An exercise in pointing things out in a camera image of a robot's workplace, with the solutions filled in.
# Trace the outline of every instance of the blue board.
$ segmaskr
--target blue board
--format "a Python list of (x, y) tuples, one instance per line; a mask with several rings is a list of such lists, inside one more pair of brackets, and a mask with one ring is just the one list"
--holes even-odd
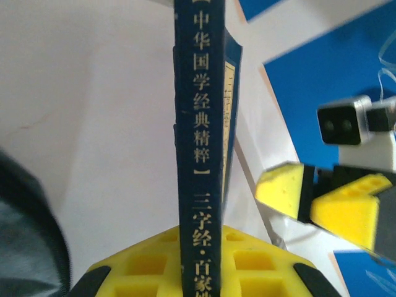
[(250, 21), (281, 0), (239, 0), (245, 18)]
[[(378, 54), (396, 30), (395, 15), (392, 1), (265, 64), (301, 162), (324, 168), (338, 162), (338, 148), (321, 141), (320, 104), (362, 93), (379, 99)], [(384, 58), (396, 61), (395, 44)], [(383, 83), (385, 97), (396, 94), (395, 82), (384, 78)]]
[(335, 252), (351, 297), (396, 296), (396, 269), (377, 264), (365, 252)]

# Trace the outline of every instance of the dark fabric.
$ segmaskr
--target dark fabric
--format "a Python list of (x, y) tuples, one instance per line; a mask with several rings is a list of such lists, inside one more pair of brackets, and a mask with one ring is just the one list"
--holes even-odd
[(0, 296), (65, 296), (70, 266), (40, 183), (0, 151)]

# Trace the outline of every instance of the black rubber pad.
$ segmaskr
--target black rubber pad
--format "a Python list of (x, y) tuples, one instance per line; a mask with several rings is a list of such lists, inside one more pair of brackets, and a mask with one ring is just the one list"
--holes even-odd
[(314, 200), (314, 176), (315, 167), (304, 165), (303, 183), (299, 198), (299, 208), (297, 220), (302, 223), (311, 221), (311, 205)]
[(341, 297), (319, 270), (303, 263), (296, 263), (293, 267), (312, 297)]
[(396, 261), (396, 187), (378, 194), (379, 215), (374, 252)]

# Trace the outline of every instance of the white surface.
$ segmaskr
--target white surface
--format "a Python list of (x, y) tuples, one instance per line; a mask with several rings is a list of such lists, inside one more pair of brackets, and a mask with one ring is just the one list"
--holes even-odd
[[(76, 282), (178, 224), (173, 11), (147, 0), (3, 1), (0, 145), (42, 180)], [(267, 238), (235, 158), (225, 223)]]

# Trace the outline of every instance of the dark blue book spine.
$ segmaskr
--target dark blue book spine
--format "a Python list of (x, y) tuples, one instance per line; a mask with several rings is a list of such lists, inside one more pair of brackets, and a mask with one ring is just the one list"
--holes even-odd
[(175, 0), (176, 154), (185, 297), (220, 297), (224, 0)]

